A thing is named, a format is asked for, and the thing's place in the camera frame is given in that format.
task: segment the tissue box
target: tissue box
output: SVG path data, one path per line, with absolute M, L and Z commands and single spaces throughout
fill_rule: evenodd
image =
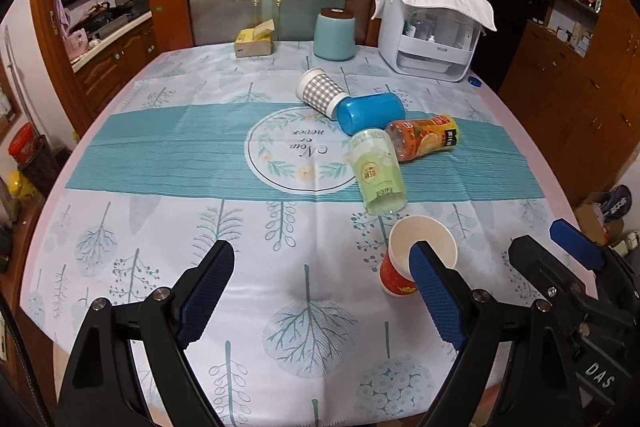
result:
M 273 20 L 269 20 L 255 28 L 241 30 L 236 42 L 234 42 L 236 58 L 271 55 L 273 53 L 273 41 L 271 40 L 273 29 Z

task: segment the red bucket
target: red bucket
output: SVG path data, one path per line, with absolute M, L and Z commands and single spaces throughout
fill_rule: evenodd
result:
M 28 122 L 24 124 L 15 134 L 14 139 L 9 144 L 9 154 L 20 165 L 29 163 L 33 154 L 38 147 L 38 137 L 36 136 L 33 125 Z

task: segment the teal table runner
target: teal table runner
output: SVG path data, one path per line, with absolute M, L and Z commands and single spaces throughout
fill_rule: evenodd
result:
M 66 187 L 187 198 L 282 199 L 282 191 L 254 175 L 244 143 L 261 119 L 299 107 L 233 103 L 114 114 L 87 147 Z M 425 117 L 424 112 L 407 114 Z M 452 152 L 402 165 L 409 201 L 543 197 L 526 159 L 502 127 L 460 118 L 458 124 L 461 139 Z M 286 199 L 347 202 L 361 201 L 361 195 L 351 184 L 330 194 L 287 194 Z

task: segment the wooden lid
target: wooden lid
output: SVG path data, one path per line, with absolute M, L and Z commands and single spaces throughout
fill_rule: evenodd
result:
M 353 11 L 347 8 L 322 8 L 320 15 L 329 19 L 353 19 Z

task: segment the table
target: table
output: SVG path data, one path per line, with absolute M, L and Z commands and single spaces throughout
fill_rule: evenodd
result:
M 392 90 L 410 116 L 458 120 L 452 153 L 402 166 L 410 203 L 401 212 L 364 213 L 344 158 L 348 138 L 295 99 L 310 67 L 353 96 Z M 528 305 L 538 296 L 506 256 L 525 233 L 593 294 L 593 279 L 548 238 L 555 217 L 575 222 L 558 182 L 486 86 L 395 74 L 374 48 L 344 63 L 318 59 L 309 42 L 241 60 L 232 44 L 172 52 L 111 102 L 63 169 L 34 235 L 21 304 L 68 351 L 92 299 L 142 299 L 227 239 L 236 270 L 186 352 L 223 421 L 404 417 L 427 410 L 455 357 L 417 296 L 379 288 L 388 230 L 407 214 L 445 223 L 460 249 L 456 269 L 497 299 Z M 38 295 L 44 306 L 33 305 Z M 133 348 L 145 396 L 161 407 L 142 346 Z M 490 384 L 500 377 L 498 364 Z

